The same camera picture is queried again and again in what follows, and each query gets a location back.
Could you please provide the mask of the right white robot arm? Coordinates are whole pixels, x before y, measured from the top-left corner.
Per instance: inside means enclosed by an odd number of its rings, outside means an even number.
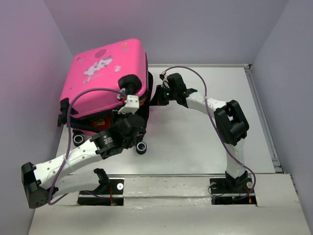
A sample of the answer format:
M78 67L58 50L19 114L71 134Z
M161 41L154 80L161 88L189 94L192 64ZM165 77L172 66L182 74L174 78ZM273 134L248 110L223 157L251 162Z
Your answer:
M208 98L198 90L186 87L179 73L159 75L162 83L156 87L152 105L165 106L170 101L189 109L207 114L213 121L213 127L226 150L225 178L216 188L236 192L248 180L244 164L244 144L249 130L248 121L236 100L229 102Z

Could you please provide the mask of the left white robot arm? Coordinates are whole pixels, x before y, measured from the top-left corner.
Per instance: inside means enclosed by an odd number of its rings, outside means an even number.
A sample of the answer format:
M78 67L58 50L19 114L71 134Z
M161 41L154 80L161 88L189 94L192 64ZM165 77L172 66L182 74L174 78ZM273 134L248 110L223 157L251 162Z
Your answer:
M75 191L104 193L110 181L103 169L95 169L86 175L73 173L137 146L145 132L146 120L141 116L119 115L109 128L93 135L79 147L68 149L65 154L44 163L23 164L22 185L29 208L52 205L54 197Z

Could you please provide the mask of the pink hard-shell suitcase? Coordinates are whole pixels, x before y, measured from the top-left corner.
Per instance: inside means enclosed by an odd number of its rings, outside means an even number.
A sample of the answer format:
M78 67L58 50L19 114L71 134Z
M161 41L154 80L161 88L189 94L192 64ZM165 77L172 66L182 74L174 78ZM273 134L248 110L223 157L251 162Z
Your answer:
M130 38L77 54L70 66L60 97L57 124L73 129L72 142L79 147L100 130L91 125L94 118L111 117L122 105L120 92L139 97L137 115L149 118L153 76L148 71L142 42Z

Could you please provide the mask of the red cartoon girl cloth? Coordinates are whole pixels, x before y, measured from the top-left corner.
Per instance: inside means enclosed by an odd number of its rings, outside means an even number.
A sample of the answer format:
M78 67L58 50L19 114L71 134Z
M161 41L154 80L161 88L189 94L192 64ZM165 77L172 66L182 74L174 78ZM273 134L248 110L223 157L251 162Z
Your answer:
M91 121L91 125L97 129L97 130L106 130L110 127L111 125L111 117L100 117L100 118L94 118Z

